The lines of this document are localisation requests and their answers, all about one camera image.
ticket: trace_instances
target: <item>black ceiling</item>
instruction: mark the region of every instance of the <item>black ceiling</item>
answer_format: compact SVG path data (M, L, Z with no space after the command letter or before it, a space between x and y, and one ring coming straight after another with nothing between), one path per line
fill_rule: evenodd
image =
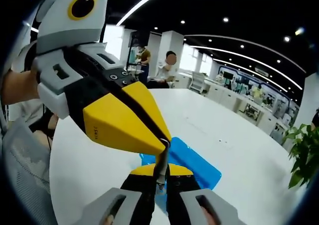
M108 0L107 23L116 24L122 16L140 0ZM317 0L151 0L123 25L127 28L144 29L157 32L174 30L183 35L212 34L240 38L269 47L285 55L307 73L278 54L267 49L231 39L191 36L186 37L190 45L214 47L240 53L257 59L283 72L293 81L304 86L304 78L315 71L316 54L313 47L318 41L315 31L318 28ZM306 33L295 36L298 27ZM284 36L291 36L285 43ZM202 50L215 58L249 68L258 63L224 52ZM291 87L293 99L301 101L302 92L283 76L267 70L272 80L283 86Z

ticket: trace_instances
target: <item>green plant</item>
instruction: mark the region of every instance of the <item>green plant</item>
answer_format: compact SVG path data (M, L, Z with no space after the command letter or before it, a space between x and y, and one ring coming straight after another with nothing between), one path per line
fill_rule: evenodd
M289 153L290 159L296 159L289 188L296 186L302 179L301 185L309 182L319 168L319 127L312 130L311 125L302 124L299 129L293 127L286 131L284 142L293 139L293 147Z

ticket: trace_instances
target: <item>window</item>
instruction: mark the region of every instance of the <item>window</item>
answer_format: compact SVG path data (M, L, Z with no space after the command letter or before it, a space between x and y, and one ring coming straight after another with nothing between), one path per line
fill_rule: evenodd
M205 73L207 76L210 75L211 67L213 65L213 59L207 54L203 54L203 59L200 64L200 73Z
M114 55L117 59L121 57L122 43L123 43L124 28L107 24L105 27L103 43L106 44L105 51Z
M180 69L195 71L198 58L198 50L184 44L180 59Z

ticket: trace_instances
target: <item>person in black shirt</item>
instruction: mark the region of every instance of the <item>person in black shirt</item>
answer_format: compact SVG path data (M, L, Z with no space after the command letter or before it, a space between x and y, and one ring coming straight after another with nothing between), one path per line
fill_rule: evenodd
M319 126L319 108L316 110L316 113L313 117L313 121L311 123L312 129L315 129L318 126Z

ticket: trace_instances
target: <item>white table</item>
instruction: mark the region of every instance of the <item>white table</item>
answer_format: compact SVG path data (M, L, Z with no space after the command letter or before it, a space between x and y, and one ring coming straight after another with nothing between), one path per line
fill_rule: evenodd
M287 189L293 162L286 150L239 115L187 89L151 92L172 136L221 171L214 192L237 208L239 218L247 225L283 224L298 199ZM95 144L70 118L59 120L50 161L59 224L75 222L86 204L120 187L140 164L137 154ZM157 206L151 224L169 224Z

